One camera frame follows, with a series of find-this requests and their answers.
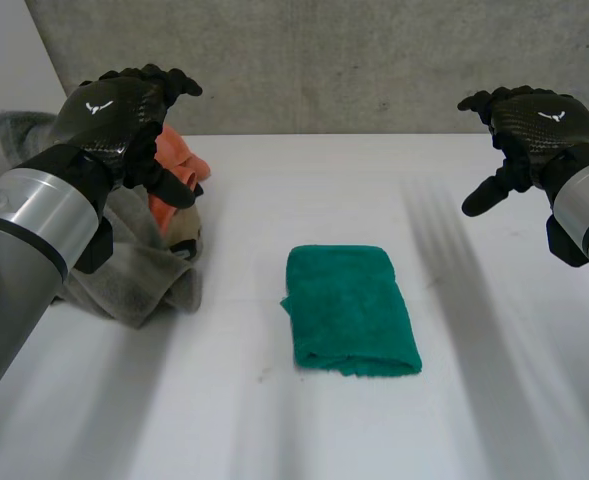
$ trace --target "gray towel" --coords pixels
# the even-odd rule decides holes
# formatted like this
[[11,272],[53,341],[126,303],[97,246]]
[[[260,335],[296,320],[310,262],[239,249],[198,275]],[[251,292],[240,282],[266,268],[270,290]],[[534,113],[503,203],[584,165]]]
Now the gray towel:
[[[0,143],[12,167],[45,148],[55,118],[38,112],[0,113]],[[201,276],[166,248],[147,192],[142,187],[112,192],[104,215],[114,230],[114,254],[92,275],[71,270],[59,297],[134,328],[162,304],[196,311]]]

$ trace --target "pile of cloth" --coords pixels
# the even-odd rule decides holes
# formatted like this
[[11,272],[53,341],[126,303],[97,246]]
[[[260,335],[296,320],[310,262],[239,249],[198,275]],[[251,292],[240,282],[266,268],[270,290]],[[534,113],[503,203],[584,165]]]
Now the pile of cloth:
[[[0,143],[12,167],[50,146],[55,119],[40,112],[0,113]],[[210,175],[207,163],[169,125],[156,143],[156,159],[201,196],[201,182]],[[104,217],[113,229],[112,256],[91,275],[72,269],[57,297],[133,328],[163,306],[195,312],[202,296],[195,268],[202,251],[196,204],[177,210],[143,187],[119,188],[108,197]]]

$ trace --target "orange cloth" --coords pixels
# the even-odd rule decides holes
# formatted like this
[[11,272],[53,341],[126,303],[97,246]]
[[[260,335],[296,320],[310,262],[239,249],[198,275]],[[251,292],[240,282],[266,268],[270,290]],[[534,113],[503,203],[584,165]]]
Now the orange cloth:
[[[163,132],[156,138],[154,158],[192,190],[211,173],[210,166],[195,155],[176,130],[167,124],[163,125]],[[161,233],[165,235],[176,208],[154,195],[149,195],[149,207]]]

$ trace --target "gray concrete wall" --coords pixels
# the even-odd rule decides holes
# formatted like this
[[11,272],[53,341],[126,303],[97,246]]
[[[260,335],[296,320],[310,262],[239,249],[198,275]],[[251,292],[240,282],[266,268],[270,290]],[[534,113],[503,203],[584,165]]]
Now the gray concrete wall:
[[186,134],[482,131],[456,103],[530,84],[589,107],[589,0],[27,0],[66,91],[155,62],[202,83]]

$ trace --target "crumpled towel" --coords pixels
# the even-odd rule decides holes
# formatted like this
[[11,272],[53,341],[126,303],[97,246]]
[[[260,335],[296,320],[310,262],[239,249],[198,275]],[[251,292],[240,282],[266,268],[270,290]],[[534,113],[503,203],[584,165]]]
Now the crumpled towel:
[[294,358],[343,375],[400,376],[421,358],[394,267],[377,247],[296,247],[287,259]]
[[[45,148],[55,118],[38,112],[0,113],[0,143],[12,167]],[[201,275],[167,249],[149,210],[147,192],[142,187],[112,192],[104,216],[114,231],[112,257],[91,275],[72,269],[58,296],[133,328],[141,327],[163,304],[196,311]]]

